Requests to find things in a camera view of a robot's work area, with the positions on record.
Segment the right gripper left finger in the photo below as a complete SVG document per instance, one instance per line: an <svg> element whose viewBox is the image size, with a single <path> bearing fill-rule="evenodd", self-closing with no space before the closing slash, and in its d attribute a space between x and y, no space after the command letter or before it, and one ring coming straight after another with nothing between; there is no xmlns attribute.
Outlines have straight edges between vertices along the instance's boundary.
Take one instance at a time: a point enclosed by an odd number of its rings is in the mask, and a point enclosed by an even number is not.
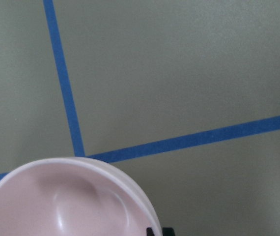
<svg viewBox="0 0 280 236"><path fill-rule="evenodd" d="M154 232L153 232L153 230L152 230L151 227L148 227L148 228L146 229L146 235L147 235L147 236L154 236Z"/></svg>

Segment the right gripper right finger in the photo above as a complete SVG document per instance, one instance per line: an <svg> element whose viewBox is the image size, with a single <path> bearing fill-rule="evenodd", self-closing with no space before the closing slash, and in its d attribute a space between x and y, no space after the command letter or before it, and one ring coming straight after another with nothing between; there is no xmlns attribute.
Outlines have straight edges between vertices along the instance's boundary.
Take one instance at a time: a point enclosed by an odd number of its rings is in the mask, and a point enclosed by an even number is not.
<svg viewBox="0 0 280 236"><path fill-rule="evenodd" d="M163 236L174 236L174 229L172 227L162 228Z"/></svg>

